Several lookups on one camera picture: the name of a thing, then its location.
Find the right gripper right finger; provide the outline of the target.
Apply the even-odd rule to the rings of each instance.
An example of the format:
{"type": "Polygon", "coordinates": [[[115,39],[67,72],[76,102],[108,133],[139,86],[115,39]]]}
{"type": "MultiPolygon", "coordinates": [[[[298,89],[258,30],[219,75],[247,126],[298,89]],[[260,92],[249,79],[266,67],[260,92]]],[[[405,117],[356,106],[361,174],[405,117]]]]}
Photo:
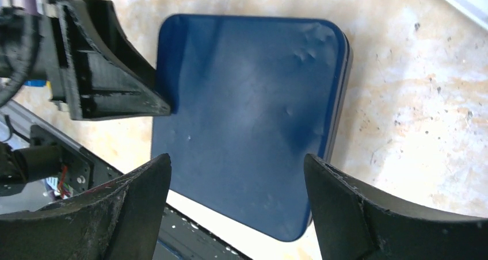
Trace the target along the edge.
{"type": "Polygon", "coordinates": [[[486,259],[487,219],[393,196],[313,154],[304,177],[323,259],[486,259]]]}

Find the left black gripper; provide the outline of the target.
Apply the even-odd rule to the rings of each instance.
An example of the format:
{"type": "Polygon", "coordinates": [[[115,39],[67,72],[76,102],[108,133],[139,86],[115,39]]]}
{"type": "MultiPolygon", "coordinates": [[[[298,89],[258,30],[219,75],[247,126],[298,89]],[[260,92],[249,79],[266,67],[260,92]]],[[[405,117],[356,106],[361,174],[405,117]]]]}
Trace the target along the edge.
{"type": "Polygon", "coordinates": [[[110,0],[49,0],[56,16],[1,8],[1,106],[47,81],[72,120],[168,116],[155,68],[128,41],[110,0]]]}

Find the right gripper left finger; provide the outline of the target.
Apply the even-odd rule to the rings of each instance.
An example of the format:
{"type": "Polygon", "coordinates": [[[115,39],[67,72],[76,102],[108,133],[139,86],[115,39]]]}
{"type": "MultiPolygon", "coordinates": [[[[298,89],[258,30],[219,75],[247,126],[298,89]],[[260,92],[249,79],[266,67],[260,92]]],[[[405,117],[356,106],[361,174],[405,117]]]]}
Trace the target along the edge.
{"type": "Polygon", "coordinates": [[[162,154],[37,211],[1,216],[2,259],[151,259],[171,179],[162,154]]]}

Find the dark blue box lid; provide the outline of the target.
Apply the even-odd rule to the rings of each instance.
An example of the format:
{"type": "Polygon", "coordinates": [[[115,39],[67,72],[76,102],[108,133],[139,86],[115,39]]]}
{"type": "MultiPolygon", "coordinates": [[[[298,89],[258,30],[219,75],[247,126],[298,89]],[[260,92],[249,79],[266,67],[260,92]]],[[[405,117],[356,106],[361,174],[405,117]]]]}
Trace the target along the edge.
{"type": "Polygon", "coordinates": [[[151,154],[170,189],[283,242],[310,222],[303,162],[317,155],[338,42],[327,20],[174,14],[158,37],[151,154]]]}

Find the dark blue chocolate box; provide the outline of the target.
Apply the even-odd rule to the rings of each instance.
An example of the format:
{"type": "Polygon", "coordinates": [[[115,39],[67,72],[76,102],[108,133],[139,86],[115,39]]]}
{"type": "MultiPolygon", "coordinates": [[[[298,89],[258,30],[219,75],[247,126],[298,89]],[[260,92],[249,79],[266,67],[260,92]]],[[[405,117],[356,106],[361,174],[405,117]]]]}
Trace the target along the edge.
{"type": "Polygon", "coordinates": [[[314,133],[320,137],[317,156],[326,162],[330,162],[337,137],[338,126],[342,108],[344,105],[346,87],[349,80],[351,65],[353,62],[353,50],[347,36],[338,42],[336,67],[329,73],[329,88],[327,102],[325,103],[325,115],[323,123],[314,129],[314,133]]]}

